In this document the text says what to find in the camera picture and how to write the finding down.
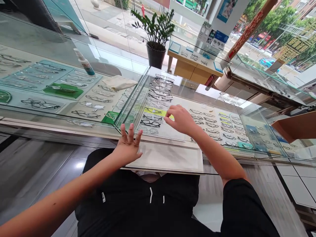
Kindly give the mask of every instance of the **glass shelf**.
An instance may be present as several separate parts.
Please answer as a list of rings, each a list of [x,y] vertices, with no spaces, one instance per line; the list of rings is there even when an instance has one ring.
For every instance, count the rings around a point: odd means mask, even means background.
[[[277,73],[272,75],[266,73],[264,66],[250,59],[247,55],[237,53],[231,62],[232,65],[230,69],[233,74],[257,84],[260,87],[304,106],[316,101],[311,95],[287,84]]]

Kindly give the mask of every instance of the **railing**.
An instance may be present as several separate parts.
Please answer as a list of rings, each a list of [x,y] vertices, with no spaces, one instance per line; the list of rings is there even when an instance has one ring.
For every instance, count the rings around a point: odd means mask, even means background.
[[[280,24],[279,29],[292,33],[294,35],[300,36],[305,39],[309,39],[314,34],[314,32],[306,31],[304,29],[301,29],[292,25],[286,25],[283,23]]]

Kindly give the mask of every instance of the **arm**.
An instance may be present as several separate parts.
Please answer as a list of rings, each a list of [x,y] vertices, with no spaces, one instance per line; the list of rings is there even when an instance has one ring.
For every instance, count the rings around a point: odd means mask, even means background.
[[[116,170],[141,157],[142,153],[137,152],[142,132],[139,131],[134,141],[134,125],[131,124],[127,135],[125,125],[122,124],[122,137],[112,154],[0,226],[0,236],[51,236],[83,198],[99,187]]]
[[[231,179],[245,179],[246,174],[238,161],[203,129],[198,126],[190,113],[181,105],[172,105],[167,111],[164,120],[175,130],[192,137],[206,155],[214,169],[220,175],[225,185]]]

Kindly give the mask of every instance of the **gray floor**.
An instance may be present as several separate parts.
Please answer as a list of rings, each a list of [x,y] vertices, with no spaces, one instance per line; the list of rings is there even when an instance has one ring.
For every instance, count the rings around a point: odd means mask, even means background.
[[[97,147],[18,138],[0,153],[0,224],[19,214],[82,173]],[[271,166],[244,166],[280,236],[307,236],[294,206]],[[221,224],[223,185],[219,176],[201,176],[198,220],[213,230]],[[72,213],[53,236],[77,236]]]

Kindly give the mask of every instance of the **car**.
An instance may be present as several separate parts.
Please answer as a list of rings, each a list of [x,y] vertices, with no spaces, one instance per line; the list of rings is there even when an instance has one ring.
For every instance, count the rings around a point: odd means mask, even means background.
[[[268,58],[262,58],[259,60],[259,63],[261,65],[263,65],[266,68],[269,68],[272,66],[272,64],[275,62],[275,59],[268,59]]]
[[[267,55],[268,57],[272,58],[272,52],[270,50],[267,50],[264,52],[265,55]]]
[[[254,42],[251,44],[252,46],[256,47],[256,48],[259,48],[259,44],[257,42]]]

